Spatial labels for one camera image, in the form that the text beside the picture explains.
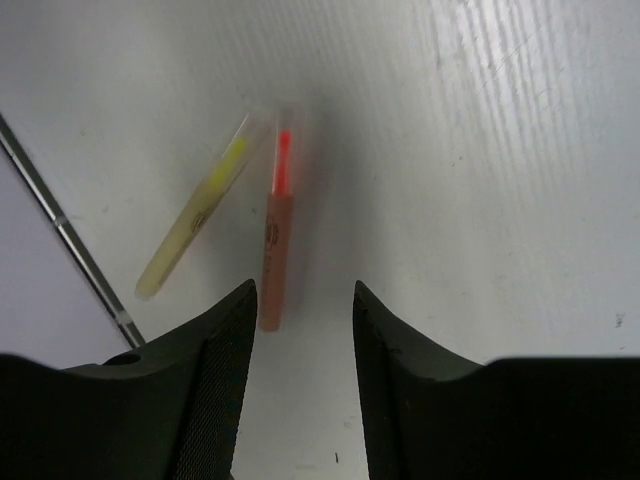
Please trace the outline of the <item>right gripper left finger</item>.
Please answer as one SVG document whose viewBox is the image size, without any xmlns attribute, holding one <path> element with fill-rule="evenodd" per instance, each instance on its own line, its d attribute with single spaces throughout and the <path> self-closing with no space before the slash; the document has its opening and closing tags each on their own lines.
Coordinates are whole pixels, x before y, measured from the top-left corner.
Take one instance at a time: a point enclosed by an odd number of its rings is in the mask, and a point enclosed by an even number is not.
<svg viewBox="0 0 640 480">
<path fill-rule="evenodd" d="M 1 358 L 5 479 L 227 479 L 252 355 L 246 281 L 198 317 L 102 364 Z"/>
</svg>

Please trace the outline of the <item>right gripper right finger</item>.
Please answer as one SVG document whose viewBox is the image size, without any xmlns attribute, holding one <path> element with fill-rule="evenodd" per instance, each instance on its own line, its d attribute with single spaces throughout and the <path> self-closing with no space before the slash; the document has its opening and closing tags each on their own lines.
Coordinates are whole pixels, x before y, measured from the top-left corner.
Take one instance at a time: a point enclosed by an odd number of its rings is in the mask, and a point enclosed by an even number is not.
<svg viewBox="0 0 640 480">
<path fill-rule="evenodd" d="M 362 282 L 353 339 L 373 479 L 635 479 L 639 361 L 485 365 L 395 316 Z"/>
</svg>

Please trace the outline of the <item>slim yellow highlighter pen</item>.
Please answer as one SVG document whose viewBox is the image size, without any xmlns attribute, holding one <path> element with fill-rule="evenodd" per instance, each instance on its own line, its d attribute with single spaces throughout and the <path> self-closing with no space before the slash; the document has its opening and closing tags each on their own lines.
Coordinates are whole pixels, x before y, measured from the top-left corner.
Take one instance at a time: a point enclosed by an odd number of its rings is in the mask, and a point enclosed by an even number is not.
<svg viewBox="0 0 640 480">
<path fill-rule="evenodd" d="M 135 295 L 154 297 L 206 221 L 237 181 L 271 130 L 266 116 L 245 115 L 218 160 L 206 172 L 139 277 Z"/>
</svg>

